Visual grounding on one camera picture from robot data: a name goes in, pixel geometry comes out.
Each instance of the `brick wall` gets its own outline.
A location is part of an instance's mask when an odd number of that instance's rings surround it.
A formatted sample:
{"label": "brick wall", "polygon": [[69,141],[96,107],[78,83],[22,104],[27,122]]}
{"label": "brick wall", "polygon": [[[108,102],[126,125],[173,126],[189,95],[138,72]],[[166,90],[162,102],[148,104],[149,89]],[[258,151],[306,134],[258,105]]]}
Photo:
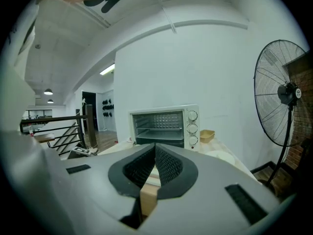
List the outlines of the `brick wall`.
{"label": "brick wall", "polygon": [[[293,81],[302,91],[301,103],[298,103],[293,113],[294,132],[292,141],[303,141],[313,138],[313,69],[310,65],[310,54],[298,58],[288,64],[288,72]],[[297,144],[289,148],[285,163],[292,169],[299,165],[303,148]]]}

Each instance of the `ceiling beam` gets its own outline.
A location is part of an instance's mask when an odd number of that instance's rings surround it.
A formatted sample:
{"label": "ceiling beam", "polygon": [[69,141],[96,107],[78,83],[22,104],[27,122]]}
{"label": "ceiling beam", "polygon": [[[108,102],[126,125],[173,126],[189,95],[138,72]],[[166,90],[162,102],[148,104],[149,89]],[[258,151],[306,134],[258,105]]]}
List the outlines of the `ceiling beam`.
{"label": "ceiling beam", "polygon": [[65,2],[63,0],[58,0],[62,3],[64,3],[65,5],[75,9],[76,11],[78,11],[80,14],[84,15],[85,17],[88,17],[90,20],[92,20],[93,22],[95,22],[96,24],[98,24],[99,26],[103,27],[103,28],[108,28],[110,27],[110,25],[107,25],[105,23],[105,19],[100,16],[99,14],[97,14],[95,11],[93,11],[92,9],[90,9],[89,7],[80,4],[80,3],[68,3]]}
{"label": "ceiling beam", "polygon": [[86,39],[82,37],[81,35],[78,35],[74,33],[71,30],[61,28],[59,25],[56,23],[50,22],[48,20],[42,20],[38,18],[36,20],[36,27],[38,27],[41,30],[49,31],[52,32],[56,35],[59,35],[60,37],[70,40],[82,47],[87,47],[89,44],[89,39]]}

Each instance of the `shelf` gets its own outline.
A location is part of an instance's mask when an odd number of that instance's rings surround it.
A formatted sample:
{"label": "shelf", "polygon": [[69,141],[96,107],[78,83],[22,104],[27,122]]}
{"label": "shelf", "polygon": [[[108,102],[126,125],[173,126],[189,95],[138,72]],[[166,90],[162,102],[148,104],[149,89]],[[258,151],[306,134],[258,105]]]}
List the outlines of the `shelf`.
{"label": "shelf", "polygon": [[182,128],[137,128],[137,130],[151,130],[151,131],[180,131]]}
{"label": "shelf", "polygon": [[43,134],[43,135],[36,135],[34,136],[35,140],[39,143],[45,143],[45,142],[50,142],[54,141],[54,135],[52,133],[50,134]]}
{"label": "shelf", "polygon": [[184,134],[181,130],[173,130],[173,131],[166,131],[160,132],[158,130],[149,129],[143,133],[140,133],[136,136],[139,139],[156,139],[156,140],[183,140]]}

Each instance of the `black mesh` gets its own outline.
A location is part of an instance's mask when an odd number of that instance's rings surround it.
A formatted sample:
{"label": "black mesh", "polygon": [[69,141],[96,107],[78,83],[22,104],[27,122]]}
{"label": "black mesh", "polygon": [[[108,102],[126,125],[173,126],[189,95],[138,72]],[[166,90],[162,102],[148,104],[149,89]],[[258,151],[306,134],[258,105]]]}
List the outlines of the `black mesh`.
{"label": "black mesh", "polygon": [[162,186],[175,179],[182,172],[181,160],[160,147],[156,147],[156,167]]}
{"label": "black mesh", "polygon": [[124,175],[139,188],[146,183],[155,165],[155,149],[149,150],[123,167]]}
{"label": "black mesh", "polygon": [[304,50],[292,42],[274,41],[262,50],[255,67],[254,96],[259,120],[266,135],[280,146],[286,137],[290,102],[283,104],[277,91],[280,86],[292,84],[287,65],[303,54]]}
{"label": "black mesh", "polygon": [[185,147],[185,143],[181,141],[169,141],[169,140],[156,140],[156,139],[141,139],[141,138],[136,138],[137,144],[147,144],[147,143],[163,143],[167,145],[172,145],[180,148]]}

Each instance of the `wooden floor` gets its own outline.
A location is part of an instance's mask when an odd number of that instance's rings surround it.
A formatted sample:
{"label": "wooden floor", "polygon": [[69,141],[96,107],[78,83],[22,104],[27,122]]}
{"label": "wooden floor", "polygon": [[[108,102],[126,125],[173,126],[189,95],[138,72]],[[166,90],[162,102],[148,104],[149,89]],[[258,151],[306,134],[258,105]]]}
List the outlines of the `wooden floor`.
{"label": "wooden floor", "polygon": [[[267,181],[272,172],[273,169],[268,166],[253,175],[258,180],[263,179]],[[275,188],[275,195],[281,202],[292,194],[291,182],[292,177],[282,168],[278,170],[276,177],[272,180],[271,184]]]}
{"label": "wooden floor", "polygon": [[[85,143],[87,147],[91,147],[89,142],[88,133],[85,132]],[[111,148],[112,146],[116,145],[117,143],[117,135],[114,131],[95,131],[96,139],[98,143],[98,153]]]}

